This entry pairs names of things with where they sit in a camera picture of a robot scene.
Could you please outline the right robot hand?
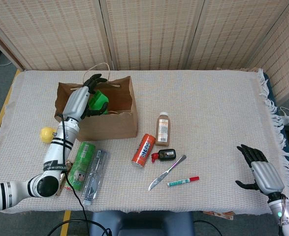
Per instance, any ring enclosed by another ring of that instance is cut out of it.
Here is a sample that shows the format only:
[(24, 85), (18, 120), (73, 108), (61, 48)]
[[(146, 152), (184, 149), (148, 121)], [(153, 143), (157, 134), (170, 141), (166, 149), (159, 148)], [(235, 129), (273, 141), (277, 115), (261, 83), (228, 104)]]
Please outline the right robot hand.
[(236, 180), (235, 183), (246, 190), (259, 190), (269, 198), (272, 196), (280, 196), (285, 186), (277, 170), (267, 160), (263, 152), (243, 144), (237, 146), (237, 149), (243, 154), (255, 182), (252, 184), (244, 184), (241, 181)]

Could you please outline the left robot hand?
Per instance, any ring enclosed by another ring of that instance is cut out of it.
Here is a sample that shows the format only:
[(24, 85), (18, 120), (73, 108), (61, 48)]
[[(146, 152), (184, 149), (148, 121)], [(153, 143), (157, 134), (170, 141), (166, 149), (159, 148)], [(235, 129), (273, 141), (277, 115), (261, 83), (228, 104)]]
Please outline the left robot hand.
[(107, 114), (109, 99), (100, 90), (95, 90), (98, 84), (105, 82), (108, 80), (102, 78), (101, 74), (92, 75), (70, 95), (61, 118), (80, 122), (85, 117)]

